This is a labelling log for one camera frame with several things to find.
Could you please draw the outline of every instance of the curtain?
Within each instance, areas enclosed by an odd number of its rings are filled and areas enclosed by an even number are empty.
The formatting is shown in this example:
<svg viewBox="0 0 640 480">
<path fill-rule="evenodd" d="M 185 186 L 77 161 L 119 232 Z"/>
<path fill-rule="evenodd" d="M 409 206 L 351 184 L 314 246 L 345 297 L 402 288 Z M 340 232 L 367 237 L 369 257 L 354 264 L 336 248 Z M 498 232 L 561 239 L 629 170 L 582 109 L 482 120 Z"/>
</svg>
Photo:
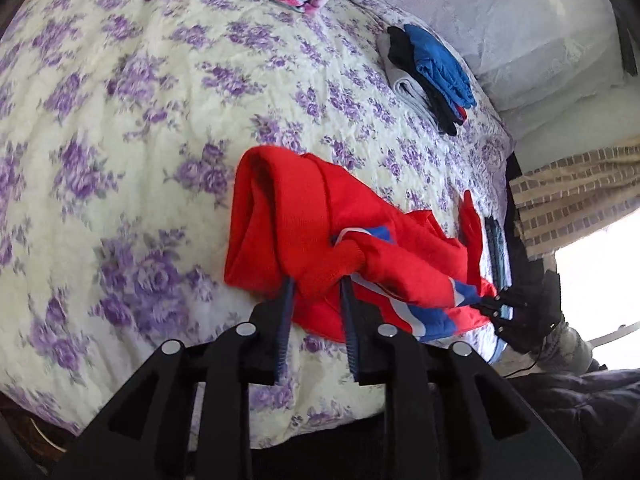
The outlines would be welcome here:
<svg viewBox="0 0 640 480">
<path fill-rule="evenodd" d="M 541 258 L 640 207 L 640 136 L 561 158 L 510 186 L 517 233 L 529 260 Z"/>
</svg>

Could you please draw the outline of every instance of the metal bolt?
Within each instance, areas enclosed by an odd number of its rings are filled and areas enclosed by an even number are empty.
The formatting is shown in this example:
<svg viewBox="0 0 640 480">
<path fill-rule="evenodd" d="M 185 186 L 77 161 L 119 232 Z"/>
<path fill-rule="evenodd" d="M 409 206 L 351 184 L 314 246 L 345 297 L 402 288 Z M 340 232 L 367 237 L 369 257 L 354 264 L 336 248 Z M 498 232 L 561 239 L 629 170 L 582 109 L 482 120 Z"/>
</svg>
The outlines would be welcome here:
<svg viewBox="0 0 640 480">
<path fill-rule="evenodd" d="M 175 339 L 169 339 L 169 341 L 165 341 L 162 343 L 162 353 L 167 355 L 173 355 L 180 351 L 182 345 L 180 341 L 176 341 Z"/>
<path fill-rule="evenodd" d="M 385 323 L 384 325 L 380 325 L 378 327 L 378 333 L 384 337 L 393 337 L 398 333 L 398 329 L 394 325 Z"/>
<path fill-rule="evenodd" d="M 455 343 L 453 343 L 453 345 L 451 345 L 451 349 L 453 350 L 454 354 L 462 357 L 468 357 L 474 351 L 474 349 L 471 348 L 471 345 L 469 343 L 465 343 L 464 341 L 456 341 Z"/>
<path fill-rule="evenodd" d="M 241 323 L 236 326 L 236 333 L 245 337 L 255 334 L 256 330 L 257 328 L 253 323 Z"/>
</svg>

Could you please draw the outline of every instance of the red garment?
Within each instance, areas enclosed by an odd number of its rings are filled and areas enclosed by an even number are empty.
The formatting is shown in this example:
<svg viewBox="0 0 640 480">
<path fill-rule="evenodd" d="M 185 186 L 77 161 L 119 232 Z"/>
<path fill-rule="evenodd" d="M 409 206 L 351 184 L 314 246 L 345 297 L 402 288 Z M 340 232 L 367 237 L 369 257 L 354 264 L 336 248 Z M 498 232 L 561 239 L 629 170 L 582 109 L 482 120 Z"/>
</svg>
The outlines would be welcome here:
<svg viewBox="0 0 640 480">
<path fill-rule="evenodd" d="M 456 105 L 456 110 L 460 114 L 460 117 L 462 118 L 462 120 L 466 121 L 466 110 L 460 105 Z"/>
<path fill-rule="evenodd" d="M 283 277 L 293 277 L 294 321 L 342 341 L 337 282 L 357 272 L 407 303 L 451 306 L 447 313 L 464 332 L 487 319 L 453 308 L 449 277 L 481 294 L 492 286 L 480 277 L 482 226 L 468 191 L 460 219 L 467 247 L 447 238 L 430 211 L 404 214 L 340 166 L 284 148 L 252 148 L 236 172 L 225 281 L 274 296 Z M 386 226 L 395 243 L 352 232 L 334 245 L 345 228 L 376 226 Z"/>
</svg>

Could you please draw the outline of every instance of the bed sheet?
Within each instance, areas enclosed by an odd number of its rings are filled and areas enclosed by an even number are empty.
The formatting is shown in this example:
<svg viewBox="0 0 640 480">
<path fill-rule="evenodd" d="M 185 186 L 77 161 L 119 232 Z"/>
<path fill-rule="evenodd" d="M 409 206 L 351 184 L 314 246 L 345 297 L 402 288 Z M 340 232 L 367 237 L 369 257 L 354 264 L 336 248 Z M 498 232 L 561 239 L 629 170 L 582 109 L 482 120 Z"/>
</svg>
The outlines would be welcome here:
<svg viewBox="0 0 640 480">
<path fill-rule="evenodd" d="M 480 87 L 441 138 L 387 86 L 375 37 L 407 21 L 381 0 L 315 17 L 268 0 L 27 1 L 0 42 L 0 389 L 79 433 L 162 341 L 246 320 L 257 299 L 223 265 L 251 146 L 340 164 L 449 235 L 465 189 L 503 218 L 513 143 Z M 490 326 L 461 338 L 495 351 Z M 344 346 L 293 327 L 281 383 L 250 388 L 251 444 L 383 401 Z"/>
<path fill-rule="evenodd" d="M 462 54 L 519 139 L 581 97 L 623 83 L 608 0 L 386 0 Z"/>
</svg>

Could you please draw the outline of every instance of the blue folded shirt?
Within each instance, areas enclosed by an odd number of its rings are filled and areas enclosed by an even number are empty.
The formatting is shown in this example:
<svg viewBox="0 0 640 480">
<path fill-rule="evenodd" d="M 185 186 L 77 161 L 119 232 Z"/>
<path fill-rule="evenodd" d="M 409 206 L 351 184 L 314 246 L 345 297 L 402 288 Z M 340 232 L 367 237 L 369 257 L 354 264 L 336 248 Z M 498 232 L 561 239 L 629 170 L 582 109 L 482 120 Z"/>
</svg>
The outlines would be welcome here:
<svg viewBox="0 0 640 480">
<path fill-rule="evenodd" d="M 476 106 L 469 78 L 453 54 L 423 28 L 405 25 L 404 31 L 414 46 L 418 72 L 441 92 L 454 113 L 458 115 L 456 105 Z"/>
</svg>

